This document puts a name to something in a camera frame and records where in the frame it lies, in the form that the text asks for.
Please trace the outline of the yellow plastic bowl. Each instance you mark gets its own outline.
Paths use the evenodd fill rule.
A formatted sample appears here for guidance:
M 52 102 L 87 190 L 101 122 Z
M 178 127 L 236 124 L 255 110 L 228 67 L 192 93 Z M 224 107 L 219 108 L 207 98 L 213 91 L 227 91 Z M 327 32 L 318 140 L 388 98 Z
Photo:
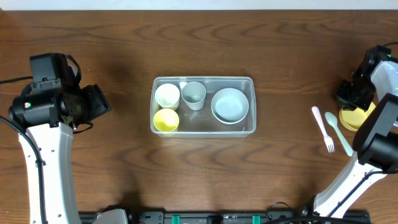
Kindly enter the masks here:
M 375 107 L 376 105 L 371 103 L 367 111 L 364 111 L 361 108 L 356 108 L 354 111 L 340 109 L 340 123 L 350 131 L 357 131 L 373 112 Z

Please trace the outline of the light green plastic spoon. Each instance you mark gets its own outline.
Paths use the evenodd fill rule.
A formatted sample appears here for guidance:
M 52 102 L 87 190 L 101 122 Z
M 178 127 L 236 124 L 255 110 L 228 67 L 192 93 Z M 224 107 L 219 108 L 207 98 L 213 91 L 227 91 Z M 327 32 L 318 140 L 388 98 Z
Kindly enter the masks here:
M 325 119 L 326 119 L 327 123 L 335 130 L 335 132 L 338 136 L 338 139 L 340 140 L 341 145 L 343 146 L 347 155 L 351 157 L 353 155 L 354 151 L 353 151 L 352 147 L 350 146 L 350 144 L 348 143 L 348 141 L 346 140 L 346 138 L 343 136 L 343 134 L 339 130 L 338 121 L 337 121 L 336 116 L 331 112 L 326 112 Z

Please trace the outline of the pink plastic fork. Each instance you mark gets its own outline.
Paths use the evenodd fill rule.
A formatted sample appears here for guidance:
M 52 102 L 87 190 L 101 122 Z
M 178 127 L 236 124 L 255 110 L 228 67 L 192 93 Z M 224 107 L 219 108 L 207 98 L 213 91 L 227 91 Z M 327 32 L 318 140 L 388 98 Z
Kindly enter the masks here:
M 314 118 L 315 118 L 315 120 L 316 120 L 316 122 L 317 122 L 317 124 L 318 124 L 318 126 L 320 128 L 320 131 L 321 131 L 322 135 L 323 135 L 323 140 L 325 142 L 325 145 L 326 145 L 326 148 L 327 148 L 328 152 L 329 153 L 334 152 L 335 148 L 334 148 L 333 140 L 326 133 L 326 129 L 325 129 L 325 126 L 323 124 L 323 120 L 322 120 L 322 116 L 320 114 L 319 108 L 317 106 L 313 106 L 312 107 L 312 113 L 313 113 Z

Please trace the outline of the yellow plastic cup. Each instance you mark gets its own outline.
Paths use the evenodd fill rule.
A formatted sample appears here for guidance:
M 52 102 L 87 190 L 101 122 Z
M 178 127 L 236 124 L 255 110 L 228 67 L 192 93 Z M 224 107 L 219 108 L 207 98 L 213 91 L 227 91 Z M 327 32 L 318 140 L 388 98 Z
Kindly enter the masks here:
M 178 114 L 171 109 L 161 109 L 154 115 L 153 124 L 159 131 L 177 131 L 180 123 Z

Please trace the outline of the white plastic cup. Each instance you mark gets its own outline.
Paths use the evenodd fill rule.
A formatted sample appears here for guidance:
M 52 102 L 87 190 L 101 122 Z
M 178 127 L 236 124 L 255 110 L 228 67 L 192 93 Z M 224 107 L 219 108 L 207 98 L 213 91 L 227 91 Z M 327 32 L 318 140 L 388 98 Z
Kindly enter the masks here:
M 176 110 L 179 106 L 180 90 L 173 84 L 163 84 L 155 91 L 155 101 L 162 108 Z

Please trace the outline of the grey plastic cup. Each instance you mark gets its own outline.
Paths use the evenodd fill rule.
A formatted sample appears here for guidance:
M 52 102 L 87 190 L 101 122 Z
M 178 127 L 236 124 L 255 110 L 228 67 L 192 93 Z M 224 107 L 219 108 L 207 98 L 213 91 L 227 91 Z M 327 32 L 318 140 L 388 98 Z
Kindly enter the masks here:
M 206 88 L 199 82 L 189 82 L 182 88 L 182 99 L 193 111 L 203 108 L 205 97 Z

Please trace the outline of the white plastic bowl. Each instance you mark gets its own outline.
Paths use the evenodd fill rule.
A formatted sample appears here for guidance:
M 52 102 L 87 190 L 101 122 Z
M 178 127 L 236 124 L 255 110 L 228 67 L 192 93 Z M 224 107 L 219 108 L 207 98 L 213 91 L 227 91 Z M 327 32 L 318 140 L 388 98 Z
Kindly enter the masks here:
M 248 113 L 248 104 L 240 102 L 218 102 L 211 106 L 214 117 L 224 124 L 236 124 Z

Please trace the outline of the grey plastic bowl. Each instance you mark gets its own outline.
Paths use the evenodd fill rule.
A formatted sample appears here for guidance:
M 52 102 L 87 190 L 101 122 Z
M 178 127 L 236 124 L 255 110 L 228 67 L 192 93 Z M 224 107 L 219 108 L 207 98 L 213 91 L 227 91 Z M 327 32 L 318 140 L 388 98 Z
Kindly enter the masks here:
M 246 95 L 235 88 L 218 91 L 211 101 L 213 116 L 223 124 L 236 124 L 242 121 L 249 111 Z

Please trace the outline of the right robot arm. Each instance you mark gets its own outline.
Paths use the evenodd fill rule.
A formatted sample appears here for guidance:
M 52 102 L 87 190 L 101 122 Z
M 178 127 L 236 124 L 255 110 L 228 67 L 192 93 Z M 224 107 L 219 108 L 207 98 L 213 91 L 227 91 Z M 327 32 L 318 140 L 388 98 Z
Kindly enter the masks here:
M 378 180 L 397 173 L 397 59 L 387 44 L 366 51 L 364 59 L 343 80 L 335 98 L 342 109 L 368 111 L 350 146 L 350 159 L 337 178 L 303 210 L 307 217 L 342 218 L 350 206 Z

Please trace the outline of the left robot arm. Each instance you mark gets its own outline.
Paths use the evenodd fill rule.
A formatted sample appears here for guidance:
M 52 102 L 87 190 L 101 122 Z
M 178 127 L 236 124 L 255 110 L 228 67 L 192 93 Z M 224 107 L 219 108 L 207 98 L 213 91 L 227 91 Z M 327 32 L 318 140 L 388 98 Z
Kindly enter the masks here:
M 35 55 L 30 67 L 33 81 L 4 120 L 18 132 L 24 152 L 30 222 L 83 223 L 72 177 L 73 137 L 111 106 L 98 85 L 80 87 L 81 69 L 71 55 Z

